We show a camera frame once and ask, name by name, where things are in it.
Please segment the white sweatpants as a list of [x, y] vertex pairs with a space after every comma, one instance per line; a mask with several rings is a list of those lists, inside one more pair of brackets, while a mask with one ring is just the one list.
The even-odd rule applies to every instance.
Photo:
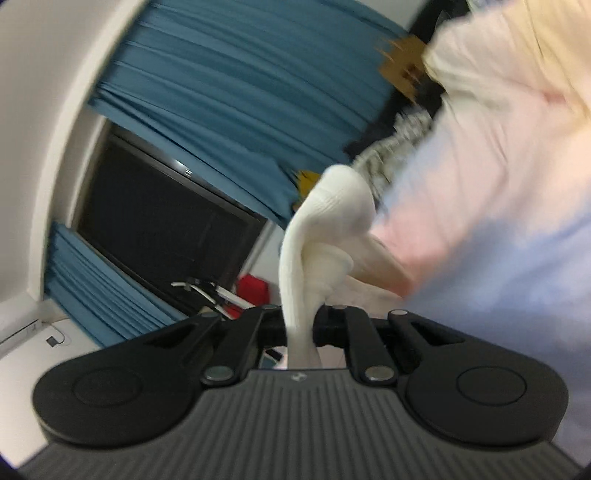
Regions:
[[345, 165], [325, 170], [284, 232], [279, 286], [287, 332], [287, 367], [322, 366], [315, 315], [348, 276], [396, 292], [410, 276], [370, 234], [376, 216], [370, 186]]

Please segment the folding drying rack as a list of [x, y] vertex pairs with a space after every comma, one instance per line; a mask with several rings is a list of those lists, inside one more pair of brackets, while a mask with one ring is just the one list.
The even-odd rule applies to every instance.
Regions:
[[171, 282], [170, 286], [172, 288], [182, 288], [186, 292], [198, 293], [211, 304], [212, 311], [221, 314], [225, 319], [232, 319], [231, 314], [229, 314], [224, 308], [226, 304], [238, 308], [239, 311], [248, 310], [254, 307], [249, 301], [246, 301], [235, 293], [211, 282], [188, 279], [187, 281]]

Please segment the grey white clothes pile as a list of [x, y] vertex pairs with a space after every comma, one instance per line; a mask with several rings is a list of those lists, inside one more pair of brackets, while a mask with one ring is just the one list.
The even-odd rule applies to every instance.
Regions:
[[394, 119], [393, 134], [356, 155], [352, 168], [367, 182], [376, 206], [404, 170], [411, 155], [430, 133], [433, 117], [424, 107], [412, 107]]

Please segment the left blue curtain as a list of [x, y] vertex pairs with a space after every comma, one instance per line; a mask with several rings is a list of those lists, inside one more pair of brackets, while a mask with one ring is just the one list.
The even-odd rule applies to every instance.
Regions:
[[101, 347], [187, 317], [112, 266], [78, 234], [58, 222], [50, 229], [44, 291]]

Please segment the blue curtain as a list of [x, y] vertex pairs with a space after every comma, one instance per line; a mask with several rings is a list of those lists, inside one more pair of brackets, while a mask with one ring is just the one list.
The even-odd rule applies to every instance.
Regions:
[[404, 34], [356, 1], [152, 1], [89, 103], [286, 225], [297, 173], [346, 162], [385, 106], [379, 47]]
[[187, 317], [112, 266], [78, 234], [58, 222], [50, 229], [44, 291], [101, 347]]

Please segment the white air conditioner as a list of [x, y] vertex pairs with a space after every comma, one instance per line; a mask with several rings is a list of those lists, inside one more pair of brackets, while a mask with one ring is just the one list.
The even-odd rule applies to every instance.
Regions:
[[40, 327], [39, 313], [36, 310], [1, 315], [0, 354], [6, 355], [32, 336]]

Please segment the red cloth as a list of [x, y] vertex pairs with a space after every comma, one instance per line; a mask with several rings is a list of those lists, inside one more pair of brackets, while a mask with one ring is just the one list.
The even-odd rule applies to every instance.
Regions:
[[270, 285], [263, 279], [246, 274], [235, 282], [235, 295], [254, 306], [262, 306], [270, 302]]

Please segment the dark window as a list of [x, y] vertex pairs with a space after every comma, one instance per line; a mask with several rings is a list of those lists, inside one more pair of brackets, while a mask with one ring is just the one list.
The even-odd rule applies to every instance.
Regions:
[[231, 288], [264, 226], [262, 216], [120, 127], [99, 148], [77, 219], [95, 250], [185, 314], [211, 304], [170, 283]]

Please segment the pastel tie-dye duvet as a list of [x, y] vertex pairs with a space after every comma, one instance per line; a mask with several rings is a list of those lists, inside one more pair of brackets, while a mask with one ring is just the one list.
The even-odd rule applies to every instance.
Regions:
[[424, 54], [445, 91], [372, 232], [407, 309], [554, 368], [556, 443], [590, 460], [590, 5], [510, 1]]

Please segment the mustard yellow garment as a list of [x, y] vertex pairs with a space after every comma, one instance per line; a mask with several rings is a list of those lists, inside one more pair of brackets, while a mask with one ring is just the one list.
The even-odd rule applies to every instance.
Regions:
[[311, 170], [298, 170], [295, 176], [295, 186], [297, 186], [297, 193], [301, 198], [306, 198], [311, 190], [314, 189], [315, 184], [321, 178], [322, 174]]

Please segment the right blue curtain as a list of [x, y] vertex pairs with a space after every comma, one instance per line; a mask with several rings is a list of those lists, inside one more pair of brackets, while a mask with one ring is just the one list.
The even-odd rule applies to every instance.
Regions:
[[297, 173], [346, 162], [385, 106], [379, 47], [404, 34], [356, 1], [152, 1], [89, 103], [286, 225]]

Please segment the brown paper bag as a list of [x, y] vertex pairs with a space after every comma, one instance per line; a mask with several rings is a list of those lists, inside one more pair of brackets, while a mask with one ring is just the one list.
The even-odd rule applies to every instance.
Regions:
[[377, 48], [383, 57], [380, 74], [411, 102], [415, 103], [421, 81], [426, 76], [423, 54], [427, 45], [411, 35], [387, 40]]

